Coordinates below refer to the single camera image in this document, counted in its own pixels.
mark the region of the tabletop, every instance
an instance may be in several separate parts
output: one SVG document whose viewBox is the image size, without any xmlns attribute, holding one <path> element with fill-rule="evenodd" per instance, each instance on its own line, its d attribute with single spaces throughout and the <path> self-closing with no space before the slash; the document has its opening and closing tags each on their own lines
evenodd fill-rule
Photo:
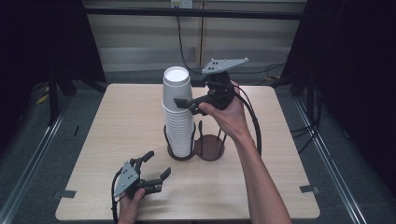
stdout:
<svg viewBox="0 0 396 224">
<path fill-rule="evenodd" d="M 253 105 L 262 132 L 262 159 L 274 179 L 292 218 L 315 218 L 318 204 L 309 186 L 304 167 L 274 89 L 241 86 Z M 193 97 L 207 93 L 192 88 Z M 141 177 L 157 179 L 167 168 L 172 174 L 164 181 L 161 193 L 145 197 L 139 220 L 214 220 L 249 219 L 248 200 L 242 167 L 228 138 L 217 161 L 194 156 L 176 161 L 167 152 L 163 135 L 163 87 L 159 84 L 111 84 L 70 176 L 66 190 L 74 198 L 62 198 L 56 217 L 60 220 L 110 220 L 111 181 L 131 158 L 152 150 L 155 156 L 141 167 Z M 247 121 L 255 138 L 251 119 Z M 217 134 L 218 124 L 210 116 L 195 115 L 203 121 L 203 133 Z"/>
</svg>

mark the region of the white paper cup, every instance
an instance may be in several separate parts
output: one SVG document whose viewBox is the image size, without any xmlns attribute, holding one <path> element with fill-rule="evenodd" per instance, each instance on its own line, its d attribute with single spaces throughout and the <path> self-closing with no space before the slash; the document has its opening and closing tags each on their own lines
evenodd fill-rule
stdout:
<svg viewBox="0 0 396 224">
<path fill-rule="evenodd" d="M 191 154 L 194 131 L 193 115 L 188 108 L 177 108 L 175 98 L 192 99 L 189 72 L 182 67 L 170 67 L 163 74 L 163 114 L 166 136 L 176 157 Z"/>
<path fill-rule="evenodd" d="M 163 105 L 170 111 L 185 111 L 186 108 L 178 108 L 175 98 L 192 99 L 189 71 L 183 67 L 174 66 L 163 73 Z"/>
</svg>

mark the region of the black cable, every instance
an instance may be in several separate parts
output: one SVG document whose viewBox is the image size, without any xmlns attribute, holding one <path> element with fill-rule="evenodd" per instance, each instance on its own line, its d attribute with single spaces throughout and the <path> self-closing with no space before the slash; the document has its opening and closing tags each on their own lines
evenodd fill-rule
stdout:
<svg viewBox="0 0 396 224">
<path fill-rule="evenodd" d="M 314 130 L 314 133 L 312 134 L 312 136 L 308 139 L 308 141 L 305 143 L 305 145 L 302 147 L 302 148 L 300 148 L 300 150 L 298 150 L 298 153 L 300 154 L 301 152 L 303 152 L 305 149 L 306 149 L 306 147 L 308 147 L 308 145 L 312 142 L 312 140 L 317 136 L 317 134 L 318 134 L 318 128 L 316 128 L 315 130 Z"/>
<path fill-rule="evenodd" d="M 247 107 L 247 110 L 252 118 L 253 125 L 254 125 L 254 130 L 256 132 L 256 141 L 257 141 L 257 150 L 259 151 L 259 154 L 262 154 L 262 132 L 260 131 L 260 125 L 259 121 L 257 120 L 256 116 L 254 115 L 254 111 L 252 108 L 249 106 L 248 102 L 242 98 L 241 95 L 235 93 L 235 96 L 242 101 L 242 103 Z"/>
<path fill-rule="evenodd" d="M 248 98 L 248 95 L 239 86 L 235 86 L 235 85 L 233 85 L 233 86 L 236 87 L 237 89 L 239 89 L 242 93 L 244 93 L 245 97 L 247 98 L 248 106 L 251 108 L 251 111 L 252 111 L 254 117 L 256 117 L 256 113 L 254 113 L 253 105 L 251 104 L 250 99 Z"/>
<path fill-rule="evenodd" d="M 310 126 L 308 126 L 308 127 L 305 127 L 305 129 L 306 129 L 307 131 L 314 130 L 314 132 L 313 132 L 312 136 L 308 139 L 308 141 L 305 143 L 305 145 L 304 145 L 300 150 L 298 150 L 298 153 L 301 153 L 302 151 L 304 151 L 304 150 L 306 149 L 306 147 L 308 147 L 309 143 L 310 143 L 310 142 L 317 136 L 317 134 L 318 134 L 319 123 L 320 123 L 320 117 L 321 117 L 321 111 L 322 111 L 322 96 L 321 96 L 320 92 L 318 91 L 318 89 L 316 89 L 316 94 L 317 94 L 317 95 L 316 95 L 316 104 L 317 104 L 317 107 L 318 107 L 318 116 L 317 116 L 317 118 L 314 120 L 314 124 L 312 124 L 312 125 L 310 125 Z M 298 137 L 300 137 L 299 134 L 293 136 L 293 139 L 296 139 L 296 138 L 298 138 Z"/>
<path fill-rule="evenodd" d="M 192 69 L 189 68 L 189 66 L 186 63 L 186 60 L 184 58 L 184 52 L 183 52 L 183 43 L 181 41 L 181 32 L 180 32 L 180 17 L 176 17 L 177 20 L 177 30 L 178 30 L 178 45 L 180 48 L 180 56 L 181 56 L 181 61 L 183 62 L 184 66 L 186 66 L 186 69 L 189 70 L 189 72 L 192 72 L 194 74 L 201 75 L 201 73 L 195 72 Z"/>
<path fill-rule="evenodd" d="M 114 175 L 113 182 L 111 183 L 111 210 L 113 211 L 113 220 L 116 224 L 119 222 L 119 217 L 117 215 L 117 203 L 119 201 L 114 200 L 114 186 L 116 185 L 117 177 L 119 177 L 121 172 L 122 168 L 120 168 L 120 170 Z"/>
</svg>

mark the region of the finger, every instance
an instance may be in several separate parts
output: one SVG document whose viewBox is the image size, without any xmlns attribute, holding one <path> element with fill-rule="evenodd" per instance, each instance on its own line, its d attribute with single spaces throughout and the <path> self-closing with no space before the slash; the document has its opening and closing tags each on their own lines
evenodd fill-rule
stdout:
<svg viewBox="0 0 396 224">
<path fill-rule="evenodd" d="M 145 196 L 145 189 L 139 189 L 135 194 L 134 194 L 134 198 L 132 199 L 132 201 L 134 203 L 140 203 L 140 201 L 142 201 L 143 197 Z"/>
<path fill-rule="evenodd" d="M 208 103 L 200 103 L 198 107 L 213 118 L 216 118 L 218 116 L 218 110 L 213 105 L 210 105 Z"/>
</svg>

